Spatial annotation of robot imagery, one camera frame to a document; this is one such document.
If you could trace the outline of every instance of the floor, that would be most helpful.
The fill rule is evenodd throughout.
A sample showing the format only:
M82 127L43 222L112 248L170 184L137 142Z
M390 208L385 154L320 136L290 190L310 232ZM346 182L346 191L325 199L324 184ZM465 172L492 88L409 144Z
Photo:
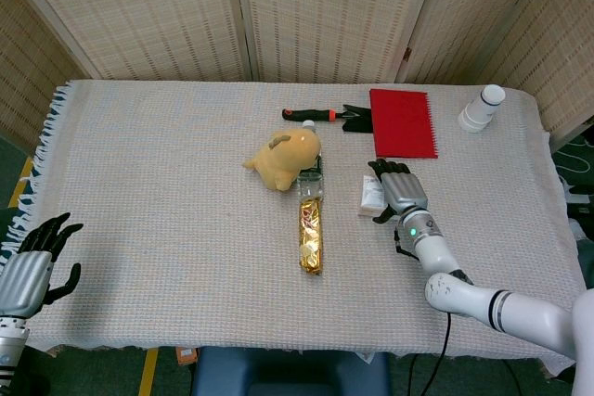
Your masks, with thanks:
M576 148L579 149L579 146L571 147L571 150ZM26 156L0 139L0 160L0 238L4 238L6 225L15 213L14 209L8 209L7 206ZM15 394L28 394L25 389L30 387L30 382L43 382L44 380L39 378L43 377L48 380L52 395L140 395L139 388L146 356L145 351L132 347L100 351L65 348L55 358L26 349L15 376ZM412 355L392 359L394 395L407 392L411 360ZM435 361L436 357L431 355L419 356L414 368L412 394L420 394ZM569 384L545 379L538 361L509 361L509 364L520 381L523 394L571 393ZM150 394L188 395L189 388L189 370L186 366L177 364L174 348L160 348ZM428 394L495 396L518 392L510 370L503 361L463 357L444 360Z
M557 172L570 185L590 185L594 188L594 146L578 136L553 154Z

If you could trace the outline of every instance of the gold wrapped snack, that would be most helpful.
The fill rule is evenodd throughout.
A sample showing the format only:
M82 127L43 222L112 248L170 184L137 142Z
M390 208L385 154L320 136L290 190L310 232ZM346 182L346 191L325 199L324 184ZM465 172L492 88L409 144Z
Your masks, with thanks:
M321 198L308 198L299 207L299 264L309 274L322 272Z

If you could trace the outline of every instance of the red notebook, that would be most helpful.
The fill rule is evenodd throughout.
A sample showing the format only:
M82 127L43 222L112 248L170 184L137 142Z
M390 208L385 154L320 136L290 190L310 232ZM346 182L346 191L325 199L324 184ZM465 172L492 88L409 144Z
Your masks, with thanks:
M379 158L437 158L427 94L369 90L375 153Z

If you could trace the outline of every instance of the tablecloth fringe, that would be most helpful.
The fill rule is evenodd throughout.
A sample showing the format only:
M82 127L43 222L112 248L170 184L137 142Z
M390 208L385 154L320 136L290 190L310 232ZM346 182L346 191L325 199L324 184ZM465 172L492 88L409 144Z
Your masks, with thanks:
M19 214L12 219L6 234L7 241L0 245L0 272L4 269L6 262L12 254L17 253L20 243L27 234L33 229L32 215L37 202L38 191L43 188L45 182L46 161L51 159L54 151L55 134L60 128L61 120L64 119L64 108L68 103L68 96L73 89L71 83L58 87L54 94L54 99L50 104L49 113L44 121L44 129L39 135L40 144L35 149L33 156L33 168L28 177L21 178L20 181L29 181L30 192L23 193L19 197Z

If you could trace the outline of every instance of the yellow plush toy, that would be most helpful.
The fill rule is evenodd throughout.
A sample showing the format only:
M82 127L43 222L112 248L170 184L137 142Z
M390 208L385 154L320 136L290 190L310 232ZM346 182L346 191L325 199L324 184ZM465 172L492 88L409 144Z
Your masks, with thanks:
M274 132L243 167L258 171L269 189L288 190L300 171L314 167L320 149L319 138L309 129Z

